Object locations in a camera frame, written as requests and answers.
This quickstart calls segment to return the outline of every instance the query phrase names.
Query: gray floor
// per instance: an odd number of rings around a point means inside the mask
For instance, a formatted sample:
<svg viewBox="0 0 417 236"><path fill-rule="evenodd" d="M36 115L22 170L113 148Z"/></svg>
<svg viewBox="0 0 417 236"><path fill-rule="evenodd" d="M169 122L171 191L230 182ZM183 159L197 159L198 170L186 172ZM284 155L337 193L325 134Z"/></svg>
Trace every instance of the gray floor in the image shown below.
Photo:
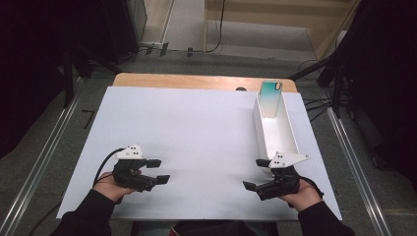
<svg viewBox="0 0 417 236"><path fill-rule="evenodd" d="M141 73L284 78L296 72L300 63L203 54L187 58L186 54L168 53L164 57L159 57L157 54L148 56L141 54L129 59L122 67L126 71ZM89 114L82 110L96 110L105 89L111 86L113 79L114 75L105 68L95 67L92 78L85 80L85 86L80 93L74 114L31 198L15 235L27 235L35 223L61 200L89 133L89 127L85 129ZM321 98L321 91L315 85L314 78L302 79L296 84L304 98ZM6 217L13 197L26 180L26 176L62 111L62 104L63 95L61 94L51 102L19 147L0 159L0 182L3 187L0 193L1 219ZM312 111L310 115L313 117L316 113ZM369 150L360 132L347 117L342 112L346 131L355 146L355 151L360 157L362 167L366 171L378 201L386 213L393 235L410 235L417 232L414 224L417 219L415 212L417 201L410 183L394 171L380 171L374 168ZM312 127L330 182L337 195L336 199L342 212L343 222L352 227L358 235L377 235L328 115L325 113L314 120ZM51 215L38 228L36 235L48 234L58 223L59 220L54 219L54 214ZM111 224L114 235L129 235L131 222L112 220ZM281 235L301 235L298 222L279 222L277 225ZM170 222L146 222L143 225L143 235L166 235L169 226Z"/></svg>
<svg viewBox="0 0 417 236"><path fill-rule="evenodd" d="M201 32L186 34L187 31L194 30L196 26L184 25L185 21L182 19L185 16L183 12L186 12L184 8L195 5L200 6L201 3L190 4L186 0L176 1L176 10L174 9L173 19L171 19L172 26L166 35L166 39L172 46L169 47L170 49L182 50L188 46L199 49L199 46L201 47L199 44L201 43L199 35ZM243 31L242 37L237 42L233 40L232 35L238 33L239 30L236 31L236 29L239 28L225 25L224 29L226 34L220 53L195 54L188 58L185 53L180 52L168 52L164 57L159 57L158 52L154 51L151 55L139 54L129 58L121 67L126 72L139 73L286 78L314 63L302 64L306 60L314 59L314 55L309 49L306 35L300 29L272 30L270 27L264 28L263 33L269 31L281 35L281 37L273 38L273 42L279 41L274 45L274 48L271 48L271 43L268 42L269 37L266 35L262 35L258 42L253 41L251 35L256 34L256 30L261 30L259 28L246 26L246 30ZM214 44L215 37L209 42ZM259 45L259 47L254 49L250 45ZM323 97L321 89L315 83L318 74L311 74L296 82L297 88L304 98ZM14 235L28 235L36 222L61 201L89 133L90 125L85 129L89 113L83 112L83 109L97 110L106 88L111 86L113 80L114 75L100 66L94 67L94 73L90 79L84 79L85 85L80 90L74 113L60 142L53 151L45 173ZM24 185L31 168L62 113L63 99L64 94L60 94L53 100L44 114L28 131L20 145L0 159L1 221L6 218L14 197ZM309 115L314 117L318 112L319 110L311 111ZM341 115L346 133L378 203L383 209L392 235L415 235L417 232L415 224L417 222L417 196L410 182L395 171L376 169L358 127L344 111L341 112ZM377 235L329 116L324 113L312 122L312 127L325 161L330 182L336 193L343 222L352 227L357 235ZM35 235L50 233L59 223L59 220L54 216L55 213L48 217ZM131 222L112 220L111 225L114 235L129 235ZM146 222L143 225L143 235L167 235L170 225L171 222ZM279 222L277 225L280 235L301 235L298 222Z"/></svg>

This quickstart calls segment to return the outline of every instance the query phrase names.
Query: open white box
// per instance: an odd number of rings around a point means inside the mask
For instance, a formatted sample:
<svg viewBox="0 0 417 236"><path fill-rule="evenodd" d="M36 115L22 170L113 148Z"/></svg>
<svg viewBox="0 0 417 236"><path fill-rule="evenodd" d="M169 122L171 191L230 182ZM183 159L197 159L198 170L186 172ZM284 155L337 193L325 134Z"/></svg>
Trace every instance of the open white box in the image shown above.
<svg viewBox="0 0 417 236"><path fill-rule="evenodd" d="M282 83L264 81L254 105L260 157L273 160L278 154L284 154L284 159L281 158L277 164L275 162L278 168L309 158L309 155L299 153L281 90Z"/></svg>

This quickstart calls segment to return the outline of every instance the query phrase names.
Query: white tabletop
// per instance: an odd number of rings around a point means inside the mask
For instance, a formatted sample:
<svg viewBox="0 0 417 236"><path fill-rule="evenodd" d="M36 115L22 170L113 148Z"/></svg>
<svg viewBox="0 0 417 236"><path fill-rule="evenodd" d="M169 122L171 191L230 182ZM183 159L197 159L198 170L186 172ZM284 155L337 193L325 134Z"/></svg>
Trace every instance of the white tabletop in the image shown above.
<svg viewBox="0 0 417 236"><path fill-rule="evenodd" d="M255 96L250 91L108 88L57 217L77 208L108 154L140 144L144 157L162 160L159 168L143 168L143 174L171 178L151 192L126 196L114 218L296 220L296 210L287 203L261 201L242 184L271 180L255 162ZM283 96L299 151L311 156L295 168L318 184L341 219L301 96ZM103 171L111 171L115 163L110 159Z"/></svg>

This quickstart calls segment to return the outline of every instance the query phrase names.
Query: white table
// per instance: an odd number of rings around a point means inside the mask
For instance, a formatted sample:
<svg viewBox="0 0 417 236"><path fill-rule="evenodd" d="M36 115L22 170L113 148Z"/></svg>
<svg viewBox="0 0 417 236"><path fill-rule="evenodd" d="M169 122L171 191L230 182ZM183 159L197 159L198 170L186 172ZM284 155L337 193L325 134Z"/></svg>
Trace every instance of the white table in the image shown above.
<svg viewBox="0 0 417 236"><path fill-rule="evenodd" d="M139 143L146 158L162 160L159 168L143 169L143 174L171 178L151 192L126 196L114 218L296 220L296 210L287 203L261 201L242 184L271 179L255 162L259 156L252 115L255 95L214 89L108 88L57 217L79 205L109 153ZM301 96L283 95L299 150L311 156L295 167L316 181L341 219ZM111 171L115 163L109 160L103 171Z"/></svg>

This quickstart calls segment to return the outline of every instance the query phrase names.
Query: human hand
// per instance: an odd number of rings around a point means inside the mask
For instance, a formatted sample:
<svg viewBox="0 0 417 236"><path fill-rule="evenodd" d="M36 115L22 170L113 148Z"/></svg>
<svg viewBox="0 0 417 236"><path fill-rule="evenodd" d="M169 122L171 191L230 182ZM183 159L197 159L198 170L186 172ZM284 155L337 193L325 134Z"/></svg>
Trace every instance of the human hand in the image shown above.
<svg viewBox="0 0 417 236"><path fill-rule="evenodd" d="M92 188L113 202L117 202L123 196L130 195L137 191L117 185L111 172L103 173L100 176L99 181L95 183Z"/></svg>
<svg viewBox="0 0 417 236"><path fill-rule="evenodd" d="M293 205L298 212L322 201L316 189L304 180L300 180L297 194L289 194L279 198Z"/></svg>

